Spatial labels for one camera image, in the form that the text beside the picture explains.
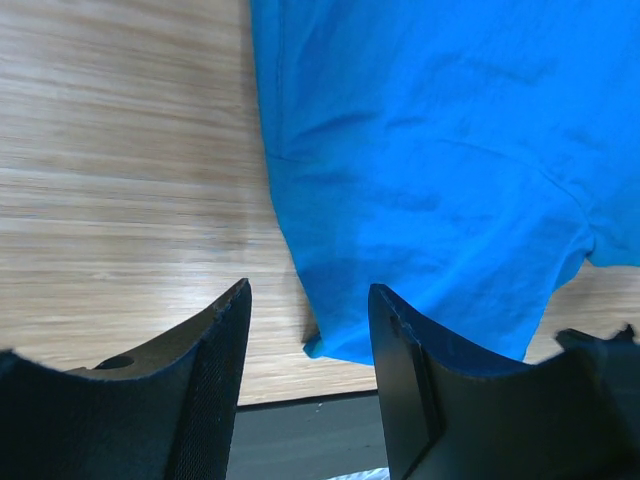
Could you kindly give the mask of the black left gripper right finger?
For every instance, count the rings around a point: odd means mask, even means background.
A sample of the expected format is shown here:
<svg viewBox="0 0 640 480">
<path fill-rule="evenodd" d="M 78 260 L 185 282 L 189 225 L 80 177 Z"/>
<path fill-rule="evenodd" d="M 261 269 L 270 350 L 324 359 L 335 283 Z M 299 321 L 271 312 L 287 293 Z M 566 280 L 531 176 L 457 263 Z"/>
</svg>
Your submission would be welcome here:
<svg viewBox="0 0 640 480">
<path fill-rule="evenodd" d="M 394 479 L 635 479 L 639 346 L 558 332 L 531 365 L 423 316 L 390 288 L 368 297 L 389 473 Z"/>
</svg>

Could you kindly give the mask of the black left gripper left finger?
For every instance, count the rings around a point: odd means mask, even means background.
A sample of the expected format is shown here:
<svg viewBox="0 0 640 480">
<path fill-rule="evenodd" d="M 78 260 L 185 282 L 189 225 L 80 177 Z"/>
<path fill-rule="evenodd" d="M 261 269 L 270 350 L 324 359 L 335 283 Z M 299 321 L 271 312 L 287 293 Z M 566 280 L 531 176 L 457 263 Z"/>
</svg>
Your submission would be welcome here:
<svg viewBox="0 0 640 480">
<path fill-rule="evenodd" d="M 5 479 L 222 479 L 247 350 L 240 280 L 188 320 L 94 368 L 1 354 Z"/>
</svg>

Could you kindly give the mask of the blue t shirt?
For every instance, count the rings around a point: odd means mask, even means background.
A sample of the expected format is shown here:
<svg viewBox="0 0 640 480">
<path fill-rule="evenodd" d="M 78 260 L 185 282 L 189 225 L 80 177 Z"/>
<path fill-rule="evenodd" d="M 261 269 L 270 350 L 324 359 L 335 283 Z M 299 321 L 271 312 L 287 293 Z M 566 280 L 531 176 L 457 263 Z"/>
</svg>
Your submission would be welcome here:
<svg viewBox="0 0 640 480">
<path fill-rule="evenodd" d="M 635 1 L 253 1 L 271 198 L 317 332 L 389 286 L 520 360 L 584 262 L 639 262 Z"/>
</svg>

